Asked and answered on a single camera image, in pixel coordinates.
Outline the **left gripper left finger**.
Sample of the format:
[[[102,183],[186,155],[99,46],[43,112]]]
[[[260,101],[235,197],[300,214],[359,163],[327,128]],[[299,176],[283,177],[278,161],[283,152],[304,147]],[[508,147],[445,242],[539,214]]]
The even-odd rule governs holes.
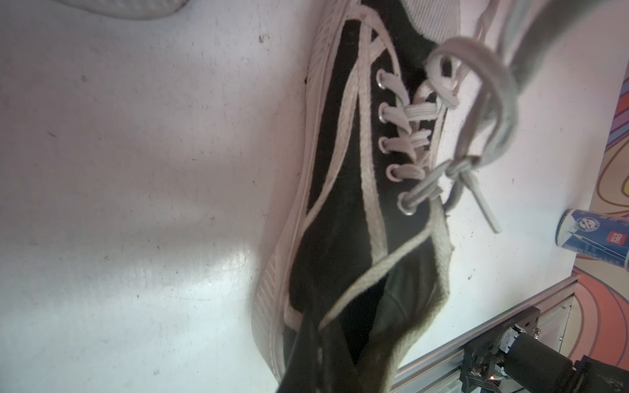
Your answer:
[[[279,393],[315,393],[319,390],[319,325],[316,312],[306,310],[292,349]]]

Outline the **black white sneaker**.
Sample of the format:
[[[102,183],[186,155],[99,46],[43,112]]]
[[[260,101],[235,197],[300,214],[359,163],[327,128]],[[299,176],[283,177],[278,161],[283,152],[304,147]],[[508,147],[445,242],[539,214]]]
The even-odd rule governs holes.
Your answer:
[[[460,34],[457,1],[330,1],[306,77],[293,208],[254,297],[280,385],[304,314],[342,325],[361,392],[387,392],[449,296],[447,211],[509,147],[519,86],[486,46],[498,7]]]
[[[176,13],[188,0],[57,0],[58,3],[100,16],[150,21]]]

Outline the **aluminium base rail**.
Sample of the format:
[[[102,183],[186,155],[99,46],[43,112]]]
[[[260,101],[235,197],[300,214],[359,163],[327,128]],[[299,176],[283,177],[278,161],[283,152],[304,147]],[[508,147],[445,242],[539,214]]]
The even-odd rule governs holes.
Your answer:
[[[539,309],[541,313],[537,321],[540,329],[539,340],[553,350],[561,351],[577,286],[578,276],[574,274],[411,362],[398,373],[391,390],[393,392],[460,392],[462,387],[460,371],[465,346],[471,340],[530,307]]]

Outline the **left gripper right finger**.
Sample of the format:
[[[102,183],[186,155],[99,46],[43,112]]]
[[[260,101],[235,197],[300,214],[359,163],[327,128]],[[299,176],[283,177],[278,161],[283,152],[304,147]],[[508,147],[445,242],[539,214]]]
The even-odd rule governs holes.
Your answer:
[[[322,392],[361,392],[342,325],[334,319],[320,332],[319,387]]]

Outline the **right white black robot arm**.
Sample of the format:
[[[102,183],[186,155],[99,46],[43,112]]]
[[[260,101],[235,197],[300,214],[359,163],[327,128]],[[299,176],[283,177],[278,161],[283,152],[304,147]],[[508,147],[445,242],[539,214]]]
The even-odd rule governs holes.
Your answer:
[[[628,393],[628,371],[584,356],[577,363],[521,334],[505,354],[503,369],[526,391]]]

